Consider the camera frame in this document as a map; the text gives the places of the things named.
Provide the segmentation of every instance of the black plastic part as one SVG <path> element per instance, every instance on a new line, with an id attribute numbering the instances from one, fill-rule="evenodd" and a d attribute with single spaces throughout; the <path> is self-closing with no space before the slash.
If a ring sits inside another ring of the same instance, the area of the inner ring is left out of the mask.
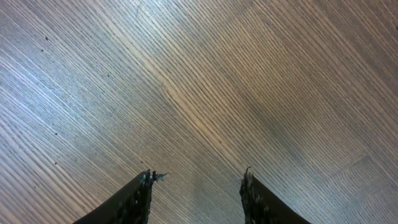
<path id="1" fill-rule="evenodd" d="M 150 170 L 141 172 L 107 201 L 75 224 L 133 223 L 147 224 L 154 183 Z"/>
<path id="2" fill-rule="evenodd" d="M 239 193 L 246 224 L 309 224 L 247 170 Z"/>

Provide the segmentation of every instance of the wood grain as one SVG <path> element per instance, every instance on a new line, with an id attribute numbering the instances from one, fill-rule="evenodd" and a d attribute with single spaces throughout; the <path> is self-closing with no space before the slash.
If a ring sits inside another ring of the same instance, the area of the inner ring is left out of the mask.
<path id="1" fill-rule="evenodd" d="M 146 169 L 150 223 L 398 220 L 398 2 L 0 0 L 0 222 L 71 223 Z"/>

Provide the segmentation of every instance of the wooden surface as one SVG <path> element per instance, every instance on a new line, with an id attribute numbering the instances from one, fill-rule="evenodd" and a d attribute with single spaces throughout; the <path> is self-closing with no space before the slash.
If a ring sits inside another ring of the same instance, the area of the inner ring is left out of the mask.
<path id="1" fill-rule="evenodd" d="M 150 223 L 243 223 L 247 166 L 312 223 L 396 223 L 397 26 L 395 0 L 0 0 L 0 223 L 146 169 Z"/>

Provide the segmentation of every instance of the wooden floor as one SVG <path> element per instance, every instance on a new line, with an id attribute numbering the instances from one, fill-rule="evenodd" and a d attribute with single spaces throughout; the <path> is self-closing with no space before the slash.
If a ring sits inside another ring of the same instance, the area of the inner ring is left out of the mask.
<path id="1" fill-rule="evenodd" d="M 312 223 L 397 223 L 396 0 L 0 0 L 0 45 L 0 223 L 146 169 L 150 223 L 244 223 L 247 166 Z"/>

